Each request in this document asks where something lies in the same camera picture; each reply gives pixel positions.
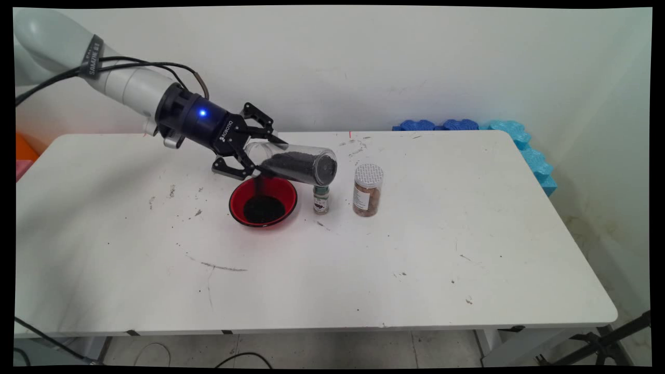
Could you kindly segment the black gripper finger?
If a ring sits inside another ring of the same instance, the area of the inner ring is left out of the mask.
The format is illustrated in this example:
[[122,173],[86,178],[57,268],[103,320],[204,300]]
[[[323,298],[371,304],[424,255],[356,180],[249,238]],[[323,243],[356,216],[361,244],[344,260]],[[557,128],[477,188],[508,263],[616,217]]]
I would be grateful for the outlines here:
[[258,109],[252,103],[247,102],[244,104],[241,116],[244,120],[254,121],[258,124],[258,126],[245,125],[243,128],[240,128],[241,134],[246,134],[249,138],[267,140],[275,144],[287,144],[287,142],[276,135],[273,128],[273,119],[264,114],[263,111]]
[[263,146],[245,146],[240,153],[232,151],[228,155],[217,155],[211,170],[240,181],[251,177],[270,177],[271,171],[263,165],[267,156]]

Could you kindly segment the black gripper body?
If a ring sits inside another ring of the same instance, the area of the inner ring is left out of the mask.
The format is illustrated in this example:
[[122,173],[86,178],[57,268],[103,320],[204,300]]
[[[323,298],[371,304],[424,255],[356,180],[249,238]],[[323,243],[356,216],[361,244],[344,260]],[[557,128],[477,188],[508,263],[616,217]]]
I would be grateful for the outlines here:
[[236,130],[246,123],[240,114],[230,113],[208,99],[173,83],[164,92],[156,109],[159,134],[175,142],[178,149],[185,140],[210,149],[216,155],[228,155],[243,147],[248,135],[235,139]]

